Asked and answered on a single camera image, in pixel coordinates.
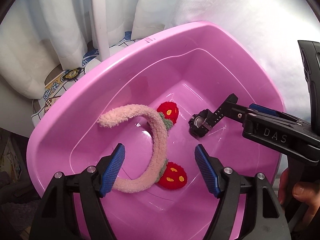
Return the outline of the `person's right hand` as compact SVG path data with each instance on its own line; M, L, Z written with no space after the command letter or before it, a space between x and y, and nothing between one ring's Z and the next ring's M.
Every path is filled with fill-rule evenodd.
M285 203L286 188L289 183L289 168L280 177L278 200L281 206ZM293 197L299 202L305 203L308 209L302 220L295 226L295 230L303 230L312 222L319 210L319 185L309 182L298 182L292 189Z

